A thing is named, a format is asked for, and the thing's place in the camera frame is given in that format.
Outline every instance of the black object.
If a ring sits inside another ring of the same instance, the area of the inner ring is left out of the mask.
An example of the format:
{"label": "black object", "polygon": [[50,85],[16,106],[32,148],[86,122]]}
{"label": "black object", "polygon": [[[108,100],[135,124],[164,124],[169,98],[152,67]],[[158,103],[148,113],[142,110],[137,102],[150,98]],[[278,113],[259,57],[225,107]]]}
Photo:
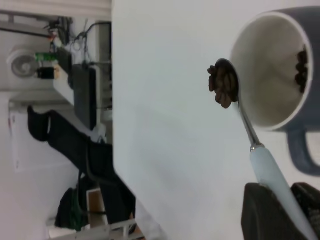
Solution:
{"label": "black object", "polygon": [[306,240],[273,192],[258,183],[245,186],[241,225],[245,240]]}
{"label": "black object", "polygon": [[72,66],[74,110],[90,130],[97,124],[96,70],[76,64]]}
{"label": "black object", "polygon": [[61,40],[62,44],[64,46],[67,46],[70,42],[70,29],[72,23],[73,21],[70,17],[58,17],[57,20],[50,21],[47,28],[49,28],[50,31],[57,30],[59,39]]}
{"label": "black object", "polygon": [[109,224],[129,220],[135,213],[136,198],[115,173],[112,145],[92,142],[53,110],[39,114],[28,107],[28,129],[36,140],[47,142],[86,176],[89,160],[91,173],[104,180],[100,188]]}
{"label": "black object", "polygon": [[297,55],[298,64],[295,66],[295,69],[298,71],[298,74],[295,75],[295,81],[299,85],[300,92],[303,94],[306,89],[307,79],[308,79],[308,68],[306,64],[308,63],[308,55],[306,47],[303,51],[299,52]]}
{"label": "black object", "polygon": [[55,68],[54,67],[40,67],[37,70],[38,79],[53,80],[55,79]]}
{"label": "black object", "polygon": [[72,74],[72,55],[62,47],[56,50],[56,59],[59,66],[68,74]]}
{"label": "black object", "polygon": [[320,238],[320,191],[304,182],[293,184],[291,191],[315,234]]}
{"label": "black object", "polygon": [[55,217],[56,227],[81,231],[82,227],[88,225],[88,218],[79,210],[78,204],[87,210],[87,191],[94,188],[95,183],[87,176],[79,183],[76,189],[69,188],[63,195]]}

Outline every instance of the wall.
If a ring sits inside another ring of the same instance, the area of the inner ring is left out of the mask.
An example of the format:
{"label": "wall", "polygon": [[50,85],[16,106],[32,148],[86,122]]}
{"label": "wall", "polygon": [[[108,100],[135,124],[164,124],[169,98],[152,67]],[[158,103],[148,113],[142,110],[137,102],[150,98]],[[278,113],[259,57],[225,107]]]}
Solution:
{"label": "wall", "polygon": [[90,17],[111,21],[111,0],[0,0],[0,9],[70,17]]}
{"label": "wall", "polygon": [[[0,14],[0,21],[8,21],[7,19],[7,15]],[[46,25],[45,22],[36,21],[35,19],[26,17],[15,17],[14,22],[38,28],[43,28]],[[50,43],[44,37],[0,31],[0,91],[9,90],[11,88],[11,84],[19,83],[9,71],[7,65],[7,59],[10,53],[17,46],[26,46],[26,48],[38,52],[48,52],[50,50]]]}
{"label": "wall", "polygon": [[[0,88],[8,79],[7,53],[15,44],[48,48],[44,39],[0,31]],[[46,221],[55,216],[61,197],[74,187],[78,171],[71,164],[63,167],[15,173],[8,128],[8,100],[11,93],[0,93],[0,233],[2,239],[43,240]]]}

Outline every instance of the white table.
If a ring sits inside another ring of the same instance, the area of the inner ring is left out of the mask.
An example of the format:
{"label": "white table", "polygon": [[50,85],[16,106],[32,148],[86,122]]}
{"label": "white table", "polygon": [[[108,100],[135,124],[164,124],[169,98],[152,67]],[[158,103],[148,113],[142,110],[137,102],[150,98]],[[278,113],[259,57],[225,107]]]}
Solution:
{"label": "white table", "polygon": [[[233,108],[209,92],[207,68],[229,58],[259,13],[318,0],[114,0],[114,166],[172,240],[242,239],[250,143]],[[289,184],[298,172],[284,133],[257,132]],[[320,135],[308,136],[320,159]]]}

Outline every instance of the mug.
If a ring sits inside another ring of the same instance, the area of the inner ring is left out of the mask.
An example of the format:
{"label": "mug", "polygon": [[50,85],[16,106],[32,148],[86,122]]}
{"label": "mug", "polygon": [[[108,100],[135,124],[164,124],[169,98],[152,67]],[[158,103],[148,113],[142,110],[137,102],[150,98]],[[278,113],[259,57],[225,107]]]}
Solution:
{"label": "mug", "polygon": [[[306,133],[320,131],[320,7],[262,13],[237,38],[230,61],[239,79],[239,99],[252,124],[287,133],[295,167],[320,176]],[[298,53],[307,54],[304,93],[295,80]]]}

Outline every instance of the white fan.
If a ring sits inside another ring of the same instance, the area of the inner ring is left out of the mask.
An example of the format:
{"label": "white fan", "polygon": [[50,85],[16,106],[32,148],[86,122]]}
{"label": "white fan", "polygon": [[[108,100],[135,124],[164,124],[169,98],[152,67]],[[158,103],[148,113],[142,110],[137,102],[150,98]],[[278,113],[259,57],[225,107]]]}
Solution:
{"label": "white fan", "polygon": [[26,46],[16,46],[10,52],[6,60],[9,89],[19,91],[52,88],[52,81],[41,80],[36,77],[40,64],[36,61],[35,53]]}

